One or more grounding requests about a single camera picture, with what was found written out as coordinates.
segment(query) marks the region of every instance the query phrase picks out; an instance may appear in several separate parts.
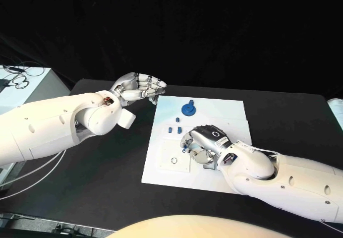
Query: blue object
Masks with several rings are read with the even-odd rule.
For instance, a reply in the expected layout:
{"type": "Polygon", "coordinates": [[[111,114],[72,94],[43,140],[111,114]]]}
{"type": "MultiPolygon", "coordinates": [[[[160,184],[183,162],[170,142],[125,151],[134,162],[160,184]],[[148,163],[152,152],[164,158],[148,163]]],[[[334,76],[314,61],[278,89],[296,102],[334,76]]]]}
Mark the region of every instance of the blue object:
{"type": "Polygon", "coordinates": [[[187,117],[194,115],[196,109],[194,109],[193,100],[190,100],[188,103],[181,106],[180,111],[181,111],[183,115],[187,116],[187,117]]]}

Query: black table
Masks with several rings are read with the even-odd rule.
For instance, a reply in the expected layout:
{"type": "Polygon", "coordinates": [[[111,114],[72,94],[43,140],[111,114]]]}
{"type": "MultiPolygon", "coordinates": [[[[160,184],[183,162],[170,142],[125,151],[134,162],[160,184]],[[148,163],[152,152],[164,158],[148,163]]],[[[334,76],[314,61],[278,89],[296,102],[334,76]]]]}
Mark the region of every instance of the black table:
{"type": "MultiPolygon", "coordinates": [[[[85,79],[72,94],[111,85],[85,79]]],[[[165,95],[242,100],[253,146],[343,169],[343,131],[321,96],[183,86],[168,86],[165,95]]],[[[137,116],[131,128],[116,126],[70,148],[46,179],[0,201],[0,211],[111,230],[152,217],[198,214],[243,221],[292,237],[338,235],[247,196],[141,183],[155,106],[139,100],[126,109],[137,116]]],[[[46,161],[28,161],[21,174],[46,161]]],[[[21,179],[8,194],[31,185],[54,163],[21,179]]]]}

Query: black curtain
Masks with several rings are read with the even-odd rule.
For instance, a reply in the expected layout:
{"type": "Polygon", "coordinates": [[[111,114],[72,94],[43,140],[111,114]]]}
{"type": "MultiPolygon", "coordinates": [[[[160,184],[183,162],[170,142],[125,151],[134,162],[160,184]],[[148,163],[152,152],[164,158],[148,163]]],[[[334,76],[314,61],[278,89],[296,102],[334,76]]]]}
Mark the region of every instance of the black curtain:
{"type": "MultiPolygon", "coordinates": [[[[72,86],[134,71],[167,84],[343,97],[337,6],[197,0],[0,3],[0,53],[72,86]]],[[[0,63],[10,59],[0,56],[0,63]]]]}

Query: white equipment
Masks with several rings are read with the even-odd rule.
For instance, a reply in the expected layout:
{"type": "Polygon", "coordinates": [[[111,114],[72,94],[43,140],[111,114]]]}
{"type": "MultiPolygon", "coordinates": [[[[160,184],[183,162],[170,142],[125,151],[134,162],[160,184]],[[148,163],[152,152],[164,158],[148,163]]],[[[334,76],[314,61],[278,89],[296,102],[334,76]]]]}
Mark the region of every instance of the white equipment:
{"type": "Polygon", "coordinates": [[[183,136],[180,146],[197,163],[214,163],[237,194],[260,199],[308,219],[343,223],[341,170],[258,149],[242,141],[232,143],[213,125],[194,127],[183,136]],[[201,147],[198,153],[188,148],[191,142],[201,147]]]}
{"type": "Polygon", "coordinates": [[[135,116],[122,108],[149,98],[155,104],[165,83],[128,73],[109,91],[31,102],[0,116],[0,166],[59,153],[118,124],[129,128],[135,116]]]}

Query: white cable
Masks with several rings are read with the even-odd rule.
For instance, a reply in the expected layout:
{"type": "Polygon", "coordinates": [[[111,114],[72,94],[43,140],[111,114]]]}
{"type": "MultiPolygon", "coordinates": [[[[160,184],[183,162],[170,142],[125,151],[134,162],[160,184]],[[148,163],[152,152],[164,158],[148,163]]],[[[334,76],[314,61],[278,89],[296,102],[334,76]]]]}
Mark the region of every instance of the white cable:
{"type": "Polygon", "coordinates": [[[330,225],[327,225],[324,222],[320,221],[320,223],[322,223],[327,227],[330,227],[331,229],[334,229],[337,232],[343,233],[343,231],[340,231],[338,229],[335,229],[334,227],[331,227],[330,225]]]}
{"type": "Polygon", "coordinates": [[[30,175],[31,173],[34,173],[36,171],[39,171],[39,170],[56,159],[56,157],[59,156],[60,153],[62,153],[62,152],[59,152],[59,153],[54,155],[54,157],[53,157],[39,168],[36,168],[31,172],[28,172],[28,173],[24,174],[23,176],[17,177],[17,178],[13,179],[11,181],[8,181],[8,182],[0,184],[0,187],[2,187],[5,184],[8,184],[8,183],[11,183],[11,182],[14,182],[14,181],[17,181],[17,180],[20,180],[23,177],[26,177],[27,175],[30,175]]]}
{"type": "Polygon", "coordinates": [[[14,195],[17,195],[17,194],[20,194],[21,192],[24,192],[28,188],[31,188],[31,187],[46,178],[46,176],[51,173],[53,169],[54,169],[56,166],[59,165],[59,162],[60,162],[60,160],[62,160],[62,158],[63,158],[64,153],[66,153],[66,150],[63,150],[63,154],[62,154],[62,156],[60,156],[60,159],[59,159],[57,163],[54,164],[54,166],[53,166],[51,170],[49,171],[49,173],[44,175],[44,177],[43,177],[31,186],[28,186],[26,189],[23,189],[21,191],[15,192],[14,194],[11,194],[11,195],[7,196],[7,197],[1,197],[0,200],[2,200],[2,199],[5,199],[5,198],[8,198],[8,197],[11,197],[11,196],[14,196],[14,195]]]}
{"type": "Polygon", "coordinates": [[[265,152],[269,152],[269,153],[272,153],[272,154],[275,154],[275,155],[279,155],[278,152],[275,152],[275,151],[272,151],[272,150],[259,149],[259,148],[256,148],[256,147],[247,145],[247,144],[246,144],[243,141],[240,141],[240,140],[237,140],[237,142],[242,143],[243,145],[246,145],[247,147],[250,147],[250,148],[255,149],[255,150],[265,151],[265,152]]]}

